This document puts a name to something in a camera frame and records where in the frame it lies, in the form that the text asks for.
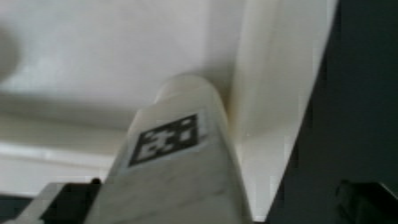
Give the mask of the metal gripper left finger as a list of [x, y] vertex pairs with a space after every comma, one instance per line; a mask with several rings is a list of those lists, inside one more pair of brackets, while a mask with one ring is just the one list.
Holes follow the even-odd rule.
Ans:
[[11, 224], [86, 224], [100, 189], [98, 178], [86, 183], [51, 183]]

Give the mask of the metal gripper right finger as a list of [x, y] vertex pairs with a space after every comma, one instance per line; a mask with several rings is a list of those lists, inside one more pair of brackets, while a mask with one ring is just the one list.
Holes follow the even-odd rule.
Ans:
[[398, 224], [398, 191], [383, 182], [342, 181], [335, 224]]

